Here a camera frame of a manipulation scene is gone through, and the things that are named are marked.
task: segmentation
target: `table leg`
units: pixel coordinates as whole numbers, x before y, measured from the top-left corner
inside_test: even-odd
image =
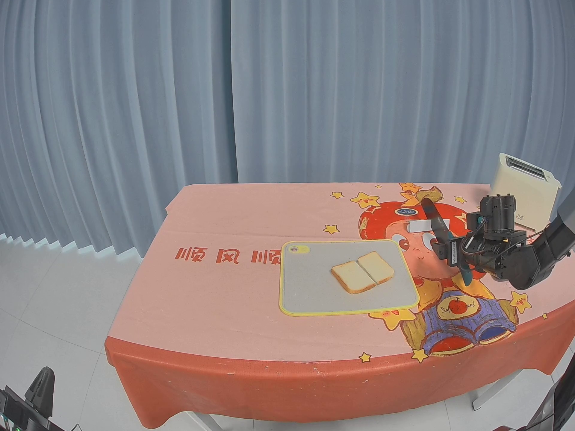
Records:
[[[486,392],[481,394],[476,400],[473,401],[473,410],[478,410],[489,399],[491,399],[498,392],[500,392],[511,380],[513,380],[521,373],[521,370],[523,369],[513,372],[513,374],[508,375],[507,377],[503,377],[494,384],[492,384],[491,387]]]
[[[212,418],[211,415],[199,412],[186,412],[191,416],[191,419],[195,421],[202,431],[224,431]]]

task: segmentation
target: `blue curtain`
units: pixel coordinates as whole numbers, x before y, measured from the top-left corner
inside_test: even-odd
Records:
[[[575,0],[0,0],[0,233],[143,255],[187,184],[575,186]]]
[[[241,182],[575,184],[575,0],[232,0]]]
[[[237,182],[230,0],[0,0],[0,233],[144,255]]]

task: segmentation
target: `toast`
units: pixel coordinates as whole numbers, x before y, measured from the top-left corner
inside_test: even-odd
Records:
[[[359,294],[376,286],[376,282],[365,273],[357,262],[335,265],[331,272],[338,279],[343,289],[350,294]]]
[[[393,268],[375,251],[363,255],[355,262],[335,265],[331,269],[343,289],[360,294],[393,277]]]
[[[358,258],[358,264],[376,284],[383,284],[393,277],[393,268],[375,251]]]

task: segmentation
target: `orange tablecloth edge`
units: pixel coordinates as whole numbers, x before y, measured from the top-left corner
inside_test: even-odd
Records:
[[[225,359],[108,337],[143,426],[193,411],[272,421],[331,421],[413,409],[475,390],[518,369],[550,375],[575,336],[575,302],[520,324],[506,340],[420,364],[410,354],[326,362]]]

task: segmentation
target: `red chinese characters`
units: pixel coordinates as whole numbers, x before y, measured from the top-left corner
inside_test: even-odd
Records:
[[[192,262],[201,262],[206,256],[207,250],[208,248],[199,247],[179,248],[175,258],[184,260],[191,259]]]
[[[279,249],[270,249],[269,251],[254,251],[252,253],[252,263],[262,262],[279,265],[281,262],[282,251]]]
[[[239,263],[240,251],[237,249],[220,249],[217,253],[216,263],[232,262]]]

